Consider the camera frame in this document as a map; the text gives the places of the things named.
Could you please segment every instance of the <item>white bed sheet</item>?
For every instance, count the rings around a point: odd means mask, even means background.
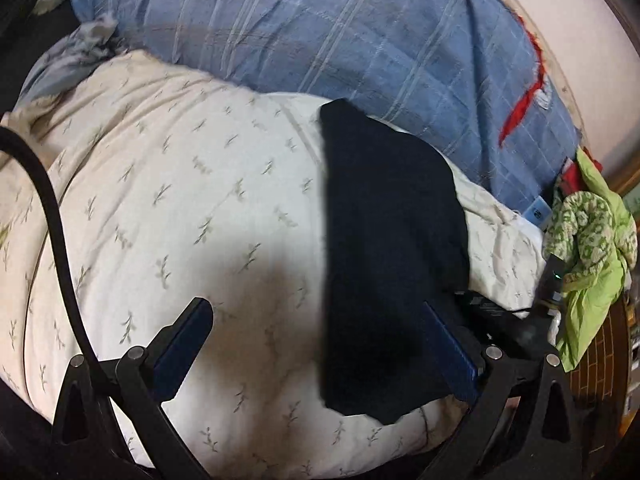
[[[437,446],[465,411],[447,397],[381,427],[322,405],[324,102],[257,94],[136,51],[39,120],[38,103],[4,118],[58,154],[49,176],[100,358],[148,344],[194,296],[214,306],[214,329],[164,410],[215,476],[356,474]],[[452,170],[469,228],[470,288],[506,308],[529,306],[542,238]],[[78,346],[42,209],[14,162],[0,170],[2,226],[10,228],[0,250],[2,378],[52,420]],[[118,418],[135,459],[150,465]]]

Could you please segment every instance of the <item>folded black garment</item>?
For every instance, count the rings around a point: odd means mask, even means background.
[[[383,424],[450,393],[428,348],[427,301],[460,320],[465,215],[444,158],[345,100],[320,108],[327,165],[321,394]]]

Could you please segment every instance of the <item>bed sheet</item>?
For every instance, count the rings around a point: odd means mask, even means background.
[[[336,478],[437,446],[465,413],[452,397],[381,427],[340,416],[318,391],[325,99],[258,94],[137,51],[101,66],[49,110],[17,110],[23,134],[58,155],[76,294],[101,359],[146,345],[193,296],[214,328],[165,412],[223,478]],[[470,286],[530,305],[540,241],[452,165],[469,226]],[[78,352],[46,223],[26,175],[0,170],[2,378],[52,420]],[[148,457],[118,413],[136,460]]]
[[[260,92],[349,98],[445,153],[524,211],[553,183],[578,133],[553,85],[503,147],[536,81],[536,54],[500,0],[72,0],[135,48]]]

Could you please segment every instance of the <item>red cloth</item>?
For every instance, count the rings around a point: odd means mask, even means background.
[[[537,90],[540,90],[545,83],[545,65],[542,63],[542,49],[538,45],[536,38],[531,34],[525,27],[524,22],[520,16],[517,16],[517,19],[522,24],[522,27],[525,29],[527,36],[529,37],[529,41],[533,46],[533,50],[536,52],[536,57],[538,58],[538,77],[536,78],[535,83],[527,89],[525,94],[520,98],[520,100],[516,103],[515,107],[507,117],[507,120],[504,121],[504,126],[502,127],[502,131],[500,132],[500,137],[498,137],[498,145],[502,147],[502,143],[504,139],[515,129],[518,124],[524,118],[524,115],[527,113],[531,102],[533,101],[533,95]]]
[[[595,160],[591,156],[591,153],[589,153],[589,150],[587,150],[586,148],[583,148],[582,150],[591,159],[591,161],[593,162],[597,170],[600,173],[602,173],[602,164],[600,164],[597,160]],[[580,167],[578,167],[578,165],[575,162],[572,162],[572,164],[567,168],[567,170],[560,177],[559,188],[560,188],[560,191],[562,192],[562,195],[564,196],[569,196],[571,195],[571,193],[575,193],[576,191],[589,190],[589,188],[587,188],[587,185],[584,183],[584,180],[582,179],[582,173],[580,172]]]

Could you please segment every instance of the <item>lime green fabric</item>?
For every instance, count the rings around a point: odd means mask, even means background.
[[[543,245],[545,258],[554,254],[568,267],[566,331],[556,344],[566,371],[580,362],[638,257],[636,226],[622,199],[581,149],[577,162],[589,191],[556,200]]]

